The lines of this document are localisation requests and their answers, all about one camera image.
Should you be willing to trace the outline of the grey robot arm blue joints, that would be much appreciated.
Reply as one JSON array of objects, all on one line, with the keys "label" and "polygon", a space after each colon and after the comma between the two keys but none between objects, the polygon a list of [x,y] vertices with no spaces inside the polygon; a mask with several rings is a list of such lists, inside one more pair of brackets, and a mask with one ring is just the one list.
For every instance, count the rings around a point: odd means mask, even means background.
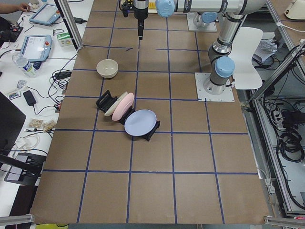
[{"label": "grey robot arm blue joints", "polygon": [[218,38],[208,50],[212,72],[203,83],[207,93],[220,95],[235,69],[234,61],[228,57],[234,38],[245,16],[257,11],[265,3],[265,0],[157,0],[155,6],[159,16],[166,18],[174,12],[226,14]]}]

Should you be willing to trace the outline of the person's hand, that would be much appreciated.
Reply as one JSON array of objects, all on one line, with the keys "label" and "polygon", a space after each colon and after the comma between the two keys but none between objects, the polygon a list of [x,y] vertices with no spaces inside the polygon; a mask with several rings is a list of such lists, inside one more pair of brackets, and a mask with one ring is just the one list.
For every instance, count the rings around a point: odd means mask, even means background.
[{"label": "person's hand", "polygon": [[19,4],[18,9],[23,12],[29,12],[31,10],[31,7],[27,3],[21,3]]}]

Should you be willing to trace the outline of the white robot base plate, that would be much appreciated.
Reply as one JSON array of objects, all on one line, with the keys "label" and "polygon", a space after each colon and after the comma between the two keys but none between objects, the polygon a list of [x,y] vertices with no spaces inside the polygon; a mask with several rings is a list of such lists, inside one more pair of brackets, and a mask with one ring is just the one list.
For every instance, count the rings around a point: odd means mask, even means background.
[{"label": "white robot base plate", "polygon": [[234,102],[234,95],[229,80],[226,85],[222,87],[220,94],[209,93],[204,83],[209,79],[210,73],[195,73],[195,83],[197,90],[198,101],[202,102]]}]

